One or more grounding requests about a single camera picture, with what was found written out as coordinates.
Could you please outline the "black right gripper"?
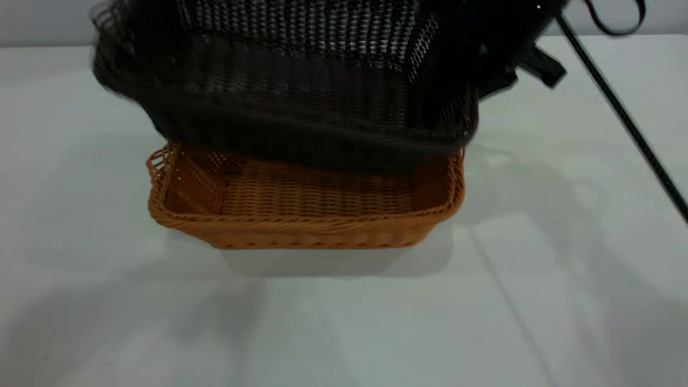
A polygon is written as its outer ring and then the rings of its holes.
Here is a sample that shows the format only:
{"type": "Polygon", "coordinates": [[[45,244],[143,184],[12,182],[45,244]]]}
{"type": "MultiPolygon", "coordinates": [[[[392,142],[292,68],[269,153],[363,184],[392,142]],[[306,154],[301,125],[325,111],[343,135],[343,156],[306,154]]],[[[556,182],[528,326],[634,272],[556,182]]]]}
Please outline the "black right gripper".
{"type": "Polygon", "coordinates": [[[561,14],[565,1],[476,1],[475,36],[480,44],[476,83],[480,99],[509,90],[518,69],[555,88],[566,75],[560,62],[536,40],[561,14]]]}

